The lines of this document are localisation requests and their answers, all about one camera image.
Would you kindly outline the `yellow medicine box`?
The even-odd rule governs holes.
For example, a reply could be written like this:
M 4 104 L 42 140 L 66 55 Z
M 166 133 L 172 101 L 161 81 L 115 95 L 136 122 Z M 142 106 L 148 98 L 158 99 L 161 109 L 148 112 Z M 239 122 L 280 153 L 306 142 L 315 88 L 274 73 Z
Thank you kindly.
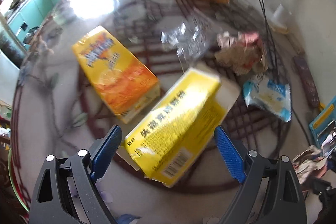
M 205 150 L 240 93 L 237 83 L 198 63 L 125 137 L 120 156 L 145 178 L 173 187 Z

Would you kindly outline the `clear crumpled plastic wrapper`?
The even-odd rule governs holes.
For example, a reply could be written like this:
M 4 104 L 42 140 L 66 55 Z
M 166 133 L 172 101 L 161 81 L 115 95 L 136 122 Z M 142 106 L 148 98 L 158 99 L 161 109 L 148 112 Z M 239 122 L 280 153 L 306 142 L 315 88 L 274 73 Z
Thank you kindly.
M 221 26 L 209 18 L 189 17 L 178 27 L 162 32 L 161 43 L 165 51 L 176 50 L 180 59 L 192 64 L 206 53 L 221 32 Z

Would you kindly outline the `white desk lamp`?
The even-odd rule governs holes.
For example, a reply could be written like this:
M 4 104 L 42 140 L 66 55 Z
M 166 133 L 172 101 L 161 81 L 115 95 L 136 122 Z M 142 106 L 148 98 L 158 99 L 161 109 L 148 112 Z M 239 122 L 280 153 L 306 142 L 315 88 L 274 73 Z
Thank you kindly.
M 291 17 L 291 12 L 284 7 L 280 0 L 266 0 L 265 14 L 268 24 L 274 32 L 284 35 L 289 33 L 286 24 Z

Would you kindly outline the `orange yellow juice carton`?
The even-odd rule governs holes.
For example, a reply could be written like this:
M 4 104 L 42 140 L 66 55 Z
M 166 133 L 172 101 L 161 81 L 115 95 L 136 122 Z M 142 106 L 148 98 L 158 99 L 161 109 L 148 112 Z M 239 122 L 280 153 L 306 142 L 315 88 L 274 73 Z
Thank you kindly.
M 88 32 L 72 51 L 102 101 L 123 123 L 159 97 L 159 79 L 104 27 Z

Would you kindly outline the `brown paper ball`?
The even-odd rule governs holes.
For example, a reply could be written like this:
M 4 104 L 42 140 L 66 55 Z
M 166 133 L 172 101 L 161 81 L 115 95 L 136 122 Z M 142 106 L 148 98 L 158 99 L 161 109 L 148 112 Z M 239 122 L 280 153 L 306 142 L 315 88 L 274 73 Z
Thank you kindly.
M 327 172 L 327 159 L 315 145 L 309 146 L 297 155 L 292 160 L 292 165 L 301 185 L 309 178 L 321 178 Z

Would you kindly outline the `green kitchen trash bin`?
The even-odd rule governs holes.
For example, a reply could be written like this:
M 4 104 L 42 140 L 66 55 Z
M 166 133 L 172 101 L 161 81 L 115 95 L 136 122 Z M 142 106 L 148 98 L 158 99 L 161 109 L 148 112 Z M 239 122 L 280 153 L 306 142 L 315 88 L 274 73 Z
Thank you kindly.
M 31 44 L 32 39 L 34 38 L 35 34 L 37 33 L 39 27 L 33 27 L 31 28 L 25 35 L 25 38 L 23 39 L 23 44 L 29 45 Z

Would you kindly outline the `blue white snack wrapper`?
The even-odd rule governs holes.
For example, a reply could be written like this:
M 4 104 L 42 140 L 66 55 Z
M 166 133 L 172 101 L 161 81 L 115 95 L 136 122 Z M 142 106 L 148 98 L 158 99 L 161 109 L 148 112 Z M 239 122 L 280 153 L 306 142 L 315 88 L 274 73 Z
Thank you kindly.
M 254 75 L 243 85 L 247 106 L 266 110 L 283 122 L 291 120 L 291 92 L 289 84 L 276 84 L 267 75 Z

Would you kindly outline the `crumpled red white paper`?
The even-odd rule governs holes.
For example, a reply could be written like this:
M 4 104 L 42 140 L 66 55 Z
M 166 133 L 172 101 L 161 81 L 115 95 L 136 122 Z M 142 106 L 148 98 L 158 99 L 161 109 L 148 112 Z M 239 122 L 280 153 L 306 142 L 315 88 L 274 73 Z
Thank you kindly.
M 224 32 L 217 35 L 217 43 L 220 47 L 215 53 L 217 63 L 231 68 L 236 75 L 267 71 L 266 50 L 258 32 L 239 32 L 237 35 Z

